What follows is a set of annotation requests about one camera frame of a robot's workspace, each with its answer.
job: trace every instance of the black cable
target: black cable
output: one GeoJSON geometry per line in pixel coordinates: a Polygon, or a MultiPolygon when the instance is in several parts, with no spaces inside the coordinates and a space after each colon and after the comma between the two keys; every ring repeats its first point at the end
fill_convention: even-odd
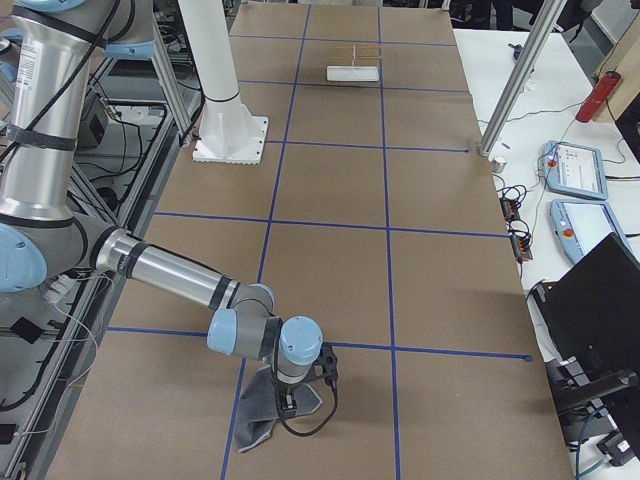
{"type": "Polygon", "coordinates": [[[178,85],[183,86],[184,88],[187,88],[189,90],[194,90],[196,92],[202,92],[202,87],[192,87],[191,85],[187,85],[186,83],[182,83],[182,82],[177,82],[178,85]]]}
{"type": "Polygon", "coordinates": [[[126,149],[126,131],[124,129],[125,125],[131,126],[131,127],[135,127],[137,134],[138,134],[138,148],[139,148],[139,154],[138,154],[138,159],[136,160],[136,162],[129,168],[127,168],[126,170],[122,170],[122,168],[124,168],[124,157],[123,157],[123,162],[122,162],[122,168],[120,169],[120,171],[115,172],[115,173],[107,173],[104,175],[100,175],[94,178],[91,178],[91,182],[95,182],[98,180],[103,180],[105,178],[113,178],[113,177],[121,177],[122,175],[126,175],[129,172],[132,172],[133,170],[135,170],[136,168],[138,168],[140,166],[140,164],[142,163],[142,156],[144,153],[144,146],[143,146],[143,142],[142,142],[142,132],[140,130],[140,125],[136,125],[135,123],[131,123],[131,122],[125,122],[123,120],[118,120],[118,119],[113,119],[114,122],[119,123],[120,125],[122,125],[122,131],[124,132],[124,137],[125,137],[125,149],[126,149]]]}
{"type": "Polygon", "coordinates": [[[96,205],[93,202],[90,202],[89,200],[85,200],[84,198],[80,198],[79,196],[77,196],[76,194],[72,193],[71,191],[67,191],[67,197],[71,198],[71,200],[73,200],[76,205],[78,205],[80,207],[80,204],[78,202],[84,203],[85,205],[90,205],[93,208],[95,208],[96,210],[100,210],[103,213],[106,213],[108,215],[113,215],[113,212],[101,207],[100,205],[96,205]]]}
{"type": "Polygon", "coordinates": [[[607,180],[640,180],[640,176],[635,177],[614,177],[613,175],[605,175],[607,180]]]}
{"type": "Polygon", "coordinates": [[[335,381],[331,382],[331,392],[333,393],[333,408],[331,409],[331,412],[329,413],[329,415],[327,415],[325,417],[325,419],[320,422],[320,424],[315,427],[313,430],[309,430],[308,432],[299,432],[297,430],[294,430],[293,428],[291,428],[286,420],[283,418],[282,416],[282,409],[280,408],[280,398],[278,396],[278,354],[280,351],[279,345],[280,345],[280,334],[282,333],[282,320],[278,321],[278,330],[276,333],[276,340],[275,340],[275,345],[274,345],[274,351],[273,351],[273,368],[271,369],[271,378],[273,380],[273,392],[275,395],[275,401],[276,401],[276,411],[278,413],[278,420],[280,420],[280,423],[282,423],[282,426],[285,428],[285,430],[287,432],[289,432],[292,435],[295,435],[296,437],[310,437],[312,435],[315,435],[316,433],[318,433],[320,430],[322,430],[322,428],[329,423],[329,420],[331,420],[331,418],[335,415],[336,411],[338,410],[338,387],[335,383],[335,381]]]}
{"type": "Polygon", "coordinates": [[[507,182],[505,182],[504,178],[502,178],[500,175],[498,175],[497,173],[492,173],[491,175],[493,175],[494,177],[496,177],[498,180],[502,182],[502,188],[505,188],[507,186],[507,182]]]}
{"type": "MultiPolygon", "coordinates": [[[[56,340],[60,340],[60,338],[62,338],[62,331],[58,332],[58,335],[56,336],[56,340]]],[[[44,359],[37,362],[37,363],[40,363],[40,368],[38,369],[36,378],[33,381],[33,384],[31,385],[31,387],[29,387],[29,389],[27,389],[26,391],[22,392],[22,397],[20,397],[18,400],[8,405],[4,404],[5,399],[0,401],[0,412],[8,412],[10,410],[18,408],[20,405],[24,404],[24,402],[29,400],[29,398],[31,398],[31,396],[36,392],[36,390],[40,386],[40,382],[42,382],[42,377],[44,376],[44,371],[49,365],[49,362],[51,361],[51,358],[53,357],[53,354],[55,353],[57,346],[58,346],[58,343],[54,342],[51,348],[49,349],[49,351],[47,352],[47,355],[44,357],[44,359]]]]}
{"type": "MultiPolygon", "coordinates": [[[[633,20],[631,20],[631,23],[629,24],[629,26],[626,28],[626,30],[624,32],[622,32],[622,35],[620,35],[620,40],[622,40],[622,38],[627,34],[627,32],[629,31],[629,29],[631,28],[631,25],[633,25],[633,23],[636,21],[636,19],[638,18],[638,14],[640,13],[640,10],[636,12],[636,16],[633,17],[633,20]]],[[[613,46],[613,48],[611,49],[611,51],[607,54],[607,56],[605,57],[605,59],[602,61],[602,65],[600,65],[600,70],[598,71],[598,80],[600,80],[600,76],[602,75],[602,69],[604,68],[605,64],[607,63],[607,60],[609,60],[612,56],[613,53],[616,51],[616,48],[618,48],[618,45],[620,44],[620,40],[618,40],[618,42],[616,42],[616,44],[613,46]]]]}
{"type": "Polygon", "coordinates": [[[591,421],[595,418],[595,416],[602,410],[604,410],[605,406],[600,405],[596,408],[591,414],[587,417],[587,419],[582,424],[582,428],[580,428],[580,434],[578,435],[578,445],[576,447],[576,480],[580,478],[580,448],[582,444],[586,441],[585,434],[587,433],[587,426],[591,421]]]}
{"type": "MultiPolygon", "coordinates": [[[[98,33],[96,33],[95,39],[87,49],[86,53],[80,59],[80,62],[78,63],[78,65],[76,65],[76,68],[73,69],[73,71],[69,75],[69,78],[67,78],[67,80],[62,84],[62,86],[58,89],[58,91],[53,95],[53,97],[51,97],[51,99],[46,103],[46,105],[42,107],[40,112],[38,112],[38,114],[33,118],[33,120],[31,120],[29,125],[27,125],[24,128],[24,130],[33,131],[36,125],[40,122],[40,120],[42,120],[42,118],[47,114],[47,112],[51,110],[51,107],[55,105],[55,103],[60,99],[60,97],[62,97],[62,95],[64,95],[67,89],[75,81],[80,71],[85,67],[85,65],[91,58],[91,55],[93,55],[94,50],[98,47],[98,43],[100,43],[100,41],[102,40],[102,37],[104,36],[105,32],[109,28],[109,25],[111,24],[113,18],[115,17],[115,14],[116,14],[116,11],[118,10],[119,5],[120,5],[120,0],[114,0],[114,4],[113,4],[113,7],[111,8],[111,11],[109,12],[109,15],[107,16],[104,23],[100,27],[100,30],[98,31],[98,33]]],[[[17,148],[19,148],[19,146],[20,144],[16,141],[11,142],[11,144],[5,149],[5,151],[2,152],[2,154],[0,154],[0,163],[4,162],[5,159],[9,156],[9,154],[12,151],[16,150],[17,148]]]]}

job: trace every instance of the blue tape line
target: blue tape line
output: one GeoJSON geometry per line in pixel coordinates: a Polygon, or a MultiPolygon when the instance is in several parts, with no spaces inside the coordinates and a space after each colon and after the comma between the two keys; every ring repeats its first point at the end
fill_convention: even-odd
{"type": "MultiPolygon", "coordinates": [[[[282,37],[282,36],[269,36],[269,35],[240,35],[233,34],[229,35],[231,38],[255,38],[261,40],[307,40],[310,42],[332,42],[332,43],[372,43],[375,40],[336,40],[335,38],[301,38],[301,37],[282,37]]],[[[375,42],[381,43],[382,45],[419,45],[423,47],[457,47],[454,43],[431,43],[431,42],[395,42],[395,41],[384,41],[384,42],[375,42]]]]}
{"type": "Polygon", "coordinates": [[[231,455],[231,443],[233,440],[233,429],[236,424],[236,417],[238,415],[238,399],[242,392],[242,381],[244,379],[244,369],[247,364],[246,359],[242,359],[240,362],[240,371],[238,372],[238,383],[236,384],[236,396],[233,401],[233,408],[231,409],[231,420],[229,421],[229,430],[227,431],[227,443],[224,447],[224,460],[222,461],[222,468],[220,469],[220,480],[224,480],[227,476],[227,469],[229,468],[229,457],[231,455]]]}
{"type": "MultiPolygon", "coordinates": [[[[190,332],[181,330],[163,330],[157,328],[140,328],[140,327],[117,327],[110,326],[107,328],[110,332],[122,332],[122,333],[140,333],[147,335],[169,335],[178,337],[198,337],[206,338],[206,332],[190,332]]],[[[373,343],[354,343],[354,342],[329,342],[334,347],[339,348],[357,348],[362,350],[385,350],[397,352],[409,352],[409,353],[425,353],[434,355],[454,355],[463,357],[487,357],[487,358],[506,358],[515,360],[524,360],[526,362],[532,362],[533,357],[531,355],[518,354],[518,353],[499,353],[499,352],[478,352],[473,350],[451,350],[443,348],[422,348],[422,347],[403,347],[390,345],[376,345],[373,343]]]]}
{"type": "MultiPolygon", "coordinates": [[[[306,36],[307,34],[307,27],[309,26],[309,17],[311,16],[311,7],[307,7],[307,18],[305,19],[304,22],[304,34],[303,37],[306,36]]],[[[295,76],[295,82],[298,81],[298,75],[300,74],[300,60],[302,59],[302,51],[304,49],[304,38],[302,40],[302,42],[300,42],[300,52],[298,54],[298,65],[296,67],[296,76],[295,76]]],[[[282,150],[280,151],[280,160],[278,161],[278,172],[276,173],[276,181],[275,181],[275,185],[273,187],[273,196],[271,198],[271,208],[269,210],[269,219],[267,220],[267,229],[264,235],[264,243],[262,245],[262,254],[260,256],[260,267],[258,268],[258,278],[257,278],[257,283],[262,283],[262,274],[264,272],[264,264],[266,261],[266,257],[267,257],[267,249],[269,248],[269,236],[271,234],[271,224],[273,221],[273,212],[275,210],[275,206],[276,206],[276,200],[278,198],[278,187],[280,185],[280,175],[282,173],[282,164],[284,161],[284,153],[285,153],[285,149],[286,149],[286,140],[287,140],[287,136],[289,135],[289,125],[291,124],[291,114],[293,112],[293,104],[295,101],[295,95],[296,95],[296,85],[293,85],[293,88],[291,89],[291,101],[289,103],[289,112],[287,113],[287,123],[285,124],[285,129],[284,129],[284,144],[282,146],[282,150]]],[[[244,379],[244,367],[245,367],[245,360],[242,360],[242,366],[240,368],[240,373],[238,374],[238,385],[236,388],[236,396],[235,396],[235,400],[233,402],[233,411],[231,414],[231,424],[229,425],[229,432],[227,433],[227,446],[225,448],[225,452],[224,452],[224,462],[222,465],[222,471],[220,473],[220,480],[225,480],[226,475],[227,475],[227,465],[229,463],[229,455],[231,452],[231,439],[233,438],[233,426],[235,424],[235,417],[237,414],[237,410],[238,410],[238,402],[240,400],[240,393],[241,393],[241,386],[242,386],[242,382],[244,379]]]]}
{"type": "Polygon", "coordinates": [[[254,222],[267,223],[268,220],[250,217],[227,217],[225,215],[205,215],[200,213],[181,213],[181,212],[155,212],[154,215],[159,217],[184,217],[184,218],[202,218],[205,220],[231,220],[234,222],[254,222]]]}
{"type": "Polygon", "coordinates": [[[161,330],[157,328],[137,328],[137,327],[108,327],[110,332],[125,332],[125,333],[146,333],[153,335],[172,335],[177,337],[200,337],[206,338],[206,332],[186,332],[180,330],[161,330]]]}
{"type": "Polygon", "coordinates": [[[297,140],[267,140],[265,143],[278,143],[282,145],[309,145],[313,147],[340,147],[340,148],[371,148],[374,150],[410,150],[416,152],[445,152],[445,153],[469,153],[468,148],[443,148],[443,147],[390,147],[382,145],[359,145],[355,143],[323,143],[303,142],[297,140]]]}
{"type": "MultiPolygon", "coordinates": [[[[378,43],[382,43],[382,14],[378,9],[378,43]]],[[[398,369],[397,358],[395,352],[396,346],[396,325],[393,304],[393,263],[391,255],[391,212],[389,207],[389,175],[387,165],[387,136],[386,122],[384,116],[384,65],[380,59],[380,115],[382,125],[382,162],[384,170],[384,213],[385,213],[385,231],[387,243],[387,283],[389,294],[389,338],[391,340],[391,385],[393,393],[393,442],[394,442],[394,458],[396,467],[396,480],[402,479],[402,456],[400,451],[400,414],[398,405],[398,369]]]]}
{"type": "Polygon", "coordinates": [[[390,232],[404,232],[404,233],[424,233],[431,235],[457,235],[463,237],[487,237],[487,238],[509,238],[506,233],[483,233],[483,232],[461,232],[454,230],[433,230],[426,228],[405,228],[405,227],[387,227],[376,225],[355,225],[348,223],[330,223],[330,222],[310,222],[303,220],[277,220],[271,218],[265,220],[261,218],[250,217],[227,217],[224,215],[205,215],[197,213],[180,213],[180,212],[155,212],[155,215],[162,217],[184,217],[184,218],[201,218],[207,220],[229,220],[236,222],[254,222],[254,223],[266,223],[266,224],[278,224],[278,225],[300,225],[308,227],[328,227],[328,228],[350,228],[358,230],[377,230],[390,232]]]}
{"type": "Polygon", "coordinates": [[[531,355],[523,355],[519,353],[499,353],[499,352],[475,352],[467,350],[448,350],[443,348],[419,348],[419,347],[395,347],[397,352],[409,353],[433,353],[436,355],[455,355],[458,357],[485,357],[485,358],[508,358],[514,360],[524,360],[532,362],[531,355]]]}
{"type": "Polygon", "coordinates": [[[301,225],[307,227],[349,228],[355,230],[386,230],[386,227],[376,227],[375,225],[345,225],[341,223],[306,222],[298,220],[272,220],[272,223],[279,225],[301,225]]]}
{"type": "MultiPolygon", "coordinates": [[[[301,87],[327,87],[327,88],[356,88],[356,89],[370,89],[370,90],[379,90],[380,86],[378,85],[343,85],[337,83],[306,83],[306,82],[284,82],[278,80],[238,80],[238,83],[254,83],[254,84],[264,84],[264,85],[298,85],[301,87]]],[[[399,90],[399,91],[409,91],[409,92],[435,92],[435,93],[469,93],[469,90],[458,90],[458,89],[450,89],[450,88],[423,88],[423,87],[383,87],[385,90],[399,90]]]]}
{"type": "Polygon", "coordinates": [[[487,237],[487,238],[509,238],[506,233],[482,233],[482,232],[458,232],[455,230],[430,230],[423,228],[404,228],[404,227],[391,227],[393,232],[406,232],[406,233],[432,233],[436,235],[458,235],[462,237],[487,237]]]}

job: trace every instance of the blue cap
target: blue cap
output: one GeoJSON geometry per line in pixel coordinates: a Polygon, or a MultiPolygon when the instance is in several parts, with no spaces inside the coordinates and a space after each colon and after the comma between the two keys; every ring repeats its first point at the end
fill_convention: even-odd
{"type": "Polygon", "coordinates": [[[322,347],[322,330],[309,317],[293,317],[282,326],[280,350],[294,365],[313,364],[322,347]]]}
{"type": "Polygon", "coordinates": [[[0,224],[0,292],[19,292],[47,278],[47,262],[25,234],[0,224]]]}
{"type": "Polygon", "coordinates": [[[271,289],[269,287],[267,287],[266,285],[262,284],[262,283],[252,283],[251,285],[249,285],[250,287],[258,287],[263,289],[265,292],[267,292],[269,294],[269,297],[271,298],[271,310],[276,308],[276,299],[273,296],[273,292],[271,291],[271,289]]]}
{"type": "Polygon", "coordinates": [[[235,310],[220,308],[216,310],[209,325],[207,347],[216,352],[231,355],[236,347],[238,318],[235,310]]]}
{"type": "Polygon", "coordinates": [[[64,12],[82,5],[85,0],[18,0],[16,3],[37,12],[64,12]]]}

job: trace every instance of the screen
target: screen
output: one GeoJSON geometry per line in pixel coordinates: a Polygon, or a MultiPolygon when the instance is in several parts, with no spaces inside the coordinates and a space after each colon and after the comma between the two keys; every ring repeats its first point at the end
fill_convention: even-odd
{"type": "Polygon", "coordinates": [[[556,150],[560,167],[560,184],[589,192],[600,192],[597,160],[592,150],[560,144],[556,150]]]}
{"type": "MultiPolygon", "coordinates": [[[[545,308],[558,351],[575,356],[591,380],[625,368],[640,375],[640,264],[616,234],[553,286],[545,308]]],[[[640,456],[640,387],[602,401],[640,456]]]]}

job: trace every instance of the wire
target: wire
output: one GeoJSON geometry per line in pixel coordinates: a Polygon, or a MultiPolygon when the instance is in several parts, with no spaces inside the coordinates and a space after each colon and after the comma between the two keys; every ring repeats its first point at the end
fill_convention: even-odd
{"type": "Polygon", "coordinates": [[[276,341],[275,341],[275,345],[274,345],[274,352],[273,352],[273,368],[271,370],[271,376],[272,376],[272,380],[274,382],[274,395],[275,395],[275,401],[276,401],[276,411],[278,413],[278,420],[280,420],[280,423],[282,423],[282,426],[285,428],[285,430],[289,433],[291,433],[292,435],[295,435],[296,437],[310,437],[312,435],[315,435],[316,433],[318,433],[320,430],[322,430],[322,428],[329,423],[329,420],[331,420],[331,418],[333,418],[333,416],[335,415],[336,411],[338,410],[338,387],[336,385],[335,381],[331,382],[331,392],[333,393],[333,408],[331,409],[331,412],[329,413],[329,415],[327,415],[325,417],[325,419],[320,422],[320,424],[315,427],[312,430],[309,430],[307,432],[299,432],[297,430],[294,430],[293,428],[291,428],[286,420],[284,419],[284,417],[282,416],[282,409],[280,408],[280,398],[278,395],[278,356],[279,356],[279,345],[280,345],[280,334],[282,333],[282,320],[278,321],[278,331],[276,333],[276,341]]]}
{"type": "Polygon", "coordinates": [[[113,215],[112,211],[107,210],[106,208],[103,208],[100,205],[96,205],[93,202],[85,200],[84,198],[80,198],[79,196],[77,196],[75,193],[71,191],[67,191],[67,197],[71,198],[71,200],[73,200],[76,203],[76,205],[78,205],[78,207],[80,207],[80,204],[78,202],[81,202],[81,203],[84,203],[85,205],[89,205],[95,208],[96,210],[101,211],[102,213],[106,213],[107,215],[113,215]]]}
{"type": "Polygon", "coordinates": [[[580,434],[578,435],[578,446],[576,447],[576,480],[579,480],[582,476],[580,474],[580,448],[582,444],[585,442],[585,434],[587,433],[587,427],[593,421],[598,413],[604,410],[605,406],[600,405],[596,408],[591,414],[587,417],[587,419],[582,423],[582,427],[580,428],[580,434]]]}
{"type": "MultiPolygon", "coordinates": [[[[63,315],[65,315],[67,318],[69,318],[69,320],[73,321],[74,323],[76,323],[78,326],[82,327],[84,330],[86,330],[87,334],[89,335],[89,337],[91,338],[91,341],[93,342],[93,345],[95,346],[96,349],[96,354],[98,353],[98,341],[96,340],[96,337],[93,335],[93,333],[91,332],[91,330],[84,324],[82,323],[80,320],[78,320],[77,318],[75,318],[73,315],[64,312],[63,310],[61,310],[56,304],[51,304],[53,306],[54,309],[56,309],[58,312],[62,313],[63,315]]],[[[67,386],[64,388],[64,390],[62,391],[62,394],[60,395],[60,400],[58,401],[58,405],[56,406],[56,409],[53,413],[53,420],[51,422],[51,425],[45,429],[45,430],[33,430],[33,431],[27,431],[27,432],[16,432],[14,433],[15,437],[24,437],[26,435],[35,435],[35,434],[39,434],[39,433],[47,433],[51,430],[53,430],[56,426],[56,422],[57,422],[57,417],[58,417],[58,413],[60,411],[60,405],[62,405],[62,398],[64,397],[64,395],[69,391],[69,389],[76,384],[76,382],[78,382],[78,380],[80,380],[82,377],[84,377],[85,375],[87,375],[90,371],[91,368],[93,367],[93,361],[89,364],[89,366],[82,372],[80,373],[78,376],[76,376],[76,378],[74,378],[73,380],[71,380],[67,386]]]]}
{"type": "Polygon", "coordinates": [[[497,178],[502,182],[502,188],[499,188],[498,190],[496,190],[496,192],[499,192],[500,190],[502,190],[507,186],[507,183],[504,181],[504,178],[502,178],[500,175],[498,175],[497,173],[492,173],[491,175],[493,175],[495,178],[497,178]]]}
{"type": "Polygon", "coordinates": [[[192,87],[191,85],[187,85],[186,83],[177,82],[178,85],[183,86],[186,89],[194,90],[196,92],[202,92],[202,87],[192,87]]]}
{"type": "MultiPolygon", "coordinates": [[[[116,11],[118,10],[119,5],[120,5],[120,0],[114,0],[114,4],[113,4],[113,7],[111,8],[111,11],[109,12],[109,15],[107,15],[107,18],[105,19],[104,23],[100,27],[100,30],[98,31],[98,33],[95,34],[95,39],[93,40],[91,45],[89,45],[89,48],[87,49],[83,57],[80,59],[80,62],[78,63],[78,65],[76,65],[76,68],[73,69],[71,74],[69,74],[69,77],[67,78],[67,80],[62,84],[62,86],[53,95],[53,97],[51,97],[51,99],[45,104],[45,106],[42,107],[42,109],[36,114],[36,116],[33,118],[33,120],[31,120],[29,125],[27,125],[24,128],[25,131],[33,131],[36,125],[38,125],[38,123],[40,122],[40,120],[42,120],[42,118],[47,114],[47,112],[51,110],[51,107],[55,105],[55,103],[60,99],[60,97],[62,97],[62,95],[64,95],[64,93],[68,90],[71,84],[75,81],[80,71],[85,67],[87,62],[90,60],[94,50],[98,47],[98,43],[100,42],[100,40],[102,40],[105,32],[109,28],[109,25],[111,24],[111,21],[115,17],[115,14],[116,14],[116,11]]],[[[11,142],[11,144],[2,152],[2,154],[0,154],[0,163],[4,162],[5,159],[9,156],[9,154],[12,151],[18,149],[19,146],[20,144],[16,141],[11,142]]]]}
{"type": "Polygon", "coordinates": [[[590,475],[591,473],[595,472],[597,469],[599,469],[602,465],[604,465],[605,463],[607,463],[608,459],[606,456],[602,456],[600,458],[600,460],[598,460],[596,463],[594,463],[593,465],[591,465],[589,468],[587,468],[584,472],[580,472],[580,474],[577,475],[577,478],[584,478],[587,475],[590,475]]]}
{"type": "MultiPolygon", "coordinates": [[[[584,103],[584,100],[582,102],[574,103],[572,105],[564,107],[561,110],[538,110],[538,111],[535,111],[535,112],[527,112],[527,113],[525,113],[524,115],[522,115],[520,117],[510,118],[505,123],[517,122],[518,120],[522,120],[523,118],[528,117],[529,115],[540,115],[541,113],[562,113],[562,112],[565,112],[565,111],[569,110],[572,107],[577,107],[578,105],[582,105],[583,103],[584,103]]],[[[478,121],[480,123],[489,123],[486,120],[478,120],[478,121]]]]}
{"type": "Polygon", "coordinates": [[[614,177],[613,175],[605,175],[607,180],[640,180],[640,176],[635,177],[614,177]]]}
{"type": "MultiPolygon", "coordinates": [[[[567,136],[567,133],[569,133],[569,129],[571,128],[571,125],[574,124],[574,122],[576,121],[575,117],[571,120],[571,122],[569,123],[569,125],[567,125],[567,128],[565,129],[564,133],[562,134],[562,137],[560,137],[560,141],[558,141],[557,143],[554,143],[553,147],[551,147],[551,150],[549,150],[548,152],[545,152],[544,154],[542,154],[540,157],[538,157],[538,160],[546,157],[547,155],[549,155],[555,148],[558,147],[558,145],[562,144],[562,141],[564,140],[564,137],[567,136]]],[[[542,186],[542,193],[540,194],[540,198],[538,199],[538,203],[536,204],[536,210],[535,210],[535,216],[533,218],[533,228],[531,229],[531,243],[533,244],[533,236],[534,233],[536,231],[536,226],[538,225],[538,212],[540,210],[540,204],[542,203],[542,199],[544,197],[545,191],[547,189],[547,179],[549,178],[549,174],[551,173],[551,169],[549,169],[547,171],[547,174],[544,176],[544,185],[542,186]]]]}
{"type": "MultiPolygon", "coordinates": [[[[631,28],[631,25],[633,25],[633,23],[638,18],[638,14],[640,14],[640,10],[636,12],[636,16],[633,17],[633,20],[631,20],[631,23],[629,24],[629,26],[625,29],[625,31],[622,33],[622,35],[620,35],[620,39],[622,39],[622,37],[624,37],[627,34],[629,29],[631,28]]],[[[600,80],[600,76],[602,75],[602,70],[604,69],[604,66],[606,65],[607,61],[612,57],[613,53],[618,48],[618,45],[620,45],[620,40],[618,40],[618,42],[613,46],[611,51],[608,53],[608,55],[602,61],[602,64],[600,65],[600,70],[598,70],[598,80],[600,80]]]]}

